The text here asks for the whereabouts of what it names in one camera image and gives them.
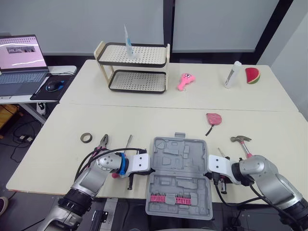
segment open plastic case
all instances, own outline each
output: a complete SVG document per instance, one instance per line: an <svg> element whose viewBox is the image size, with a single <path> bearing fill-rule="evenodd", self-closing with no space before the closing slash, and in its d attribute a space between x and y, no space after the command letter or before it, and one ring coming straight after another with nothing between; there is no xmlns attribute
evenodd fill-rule
<svg viewBox="0 0 308 231"><path fill-rule="evenodd" d="M147 184L149 215L211 220L213 217L207 150L203 140L156 137Z"/></svg>

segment tape roll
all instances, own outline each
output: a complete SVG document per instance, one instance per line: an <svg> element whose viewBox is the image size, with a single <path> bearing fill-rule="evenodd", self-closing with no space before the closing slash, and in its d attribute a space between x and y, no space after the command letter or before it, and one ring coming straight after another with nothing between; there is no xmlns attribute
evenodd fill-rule
<svg viewBox="0 0 308 231"><path fill-rule="evenodd" d="M92 135L91 133L83 133L80 137L80 140L84 143L89 143L92 140Z"/></svg>

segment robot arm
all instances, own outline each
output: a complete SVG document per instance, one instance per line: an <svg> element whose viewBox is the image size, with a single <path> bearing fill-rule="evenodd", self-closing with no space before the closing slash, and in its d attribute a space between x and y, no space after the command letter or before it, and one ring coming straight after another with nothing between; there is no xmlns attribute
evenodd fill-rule
<svg viewBox="0 0 308 231"><path fill-rule="evenodd" d="M127 177L134 172L150 170L147 153L125 157L123 154L109 153L94 160L71 186L69 192L58 201L38 231L74 231L82 221L82 216L90 210L91 202L104 185L110 172Z"/></svg>
<svg viewBox="0 0 308 231"><path fill-rule="evenodd" d="M308 229L308 202L302 194L281 174L277 167L261 155L235 162L220 156L209 156L209 170L226 176L234 184L249 186L254 181L264 197L292 216L303 230ZM291 226L297 225L283 214L281 222Z"/></svg>

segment pliers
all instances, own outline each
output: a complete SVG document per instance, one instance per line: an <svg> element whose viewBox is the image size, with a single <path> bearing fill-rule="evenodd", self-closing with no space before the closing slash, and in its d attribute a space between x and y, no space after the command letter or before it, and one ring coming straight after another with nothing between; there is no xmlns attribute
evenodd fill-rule
<svg viewBox="0 0 308 231"><path fill-rule="evenodd" d="M109 140L109 136L108 136L108 134L105 134L103 136L103 138L101 139L101 142L100 142L99 146L94 148L95 151L98 150L98 149L101 149L101 150L98 151L98 152L93 153L92 157L96 156L101 151L107 150L106 147L107 147L108 140Z"/></svg>

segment laptop keyboard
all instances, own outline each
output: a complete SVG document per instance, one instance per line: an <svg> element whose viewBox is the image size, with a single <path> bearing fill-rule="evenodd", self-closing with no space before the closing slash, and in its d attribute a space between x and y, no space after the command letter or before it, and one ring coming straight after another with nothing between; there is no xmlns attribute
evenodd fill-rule
<svg viewBox="0 0 308 231"><path fill-rule="evenodd" d="M4 74L0 75L0 84L8 83L34 83L40 80L46 73L17 73L17 74Z"/></svg>

